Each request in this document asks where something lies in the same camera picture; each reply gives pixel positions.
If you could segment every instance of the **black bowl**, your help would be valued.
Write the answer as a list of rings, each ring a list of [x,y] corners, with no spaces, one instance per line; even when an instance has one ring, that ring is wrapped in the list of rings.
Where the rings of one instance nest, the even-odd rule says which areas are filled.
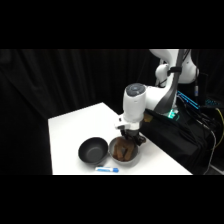
[[[91,138],[79,148],[79,158],[87,164],[99,165],[108,155],[108,144],[102,138]]]

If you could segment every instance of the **food in bowl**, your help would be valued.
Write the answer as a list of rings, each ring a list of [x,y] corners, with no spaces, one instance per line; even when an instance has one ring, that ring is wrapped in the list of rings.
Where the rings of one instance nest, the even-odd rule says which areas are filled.
[[[118,137],[114,145],[113,158],[121,162],[128,162],[132,158],[135,147],[136,145],[133,140]]]

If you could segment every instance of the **black curtain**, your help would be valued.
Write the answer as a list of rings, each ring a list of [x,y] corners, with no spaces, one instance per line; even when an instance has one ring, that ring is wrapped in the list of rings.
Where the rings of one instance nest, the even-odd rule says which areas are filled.
[[[224,94],[223,49],[202,52],[209,91]],[[148,49],[0,50],[0,173],[51,174],[48,119],[100,102],[121,114],[125,87],[154,85],[158,64]]]

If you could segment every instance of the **blue marker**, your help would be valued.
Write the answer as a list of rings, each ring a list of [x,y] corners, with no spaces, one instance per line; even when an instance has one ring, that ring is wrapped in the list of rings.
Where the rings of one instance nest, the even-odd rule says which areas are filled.
[[[99,172],[113,172],[113,173],[118,173],[119,169],[117,168],[109,168],[109,167],[96,167],[96,171]]]

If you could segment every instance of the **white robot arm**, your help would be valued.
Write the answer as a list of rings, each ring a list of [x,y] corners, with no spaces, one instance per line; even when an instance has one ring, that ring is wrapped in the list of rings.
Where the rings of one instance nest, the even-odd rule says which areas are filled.
[[[195,80],[196,67],[188,54],[183,62],[184,49],[150,49],[150,51],[167,64],[160,65],[156,77],[160,88],[135,83],[125,89],[123,109],[115,128],[130,137],[139,135],[145,109],[158,114],[168,115],[176,102],[178,83],[191,83]]]

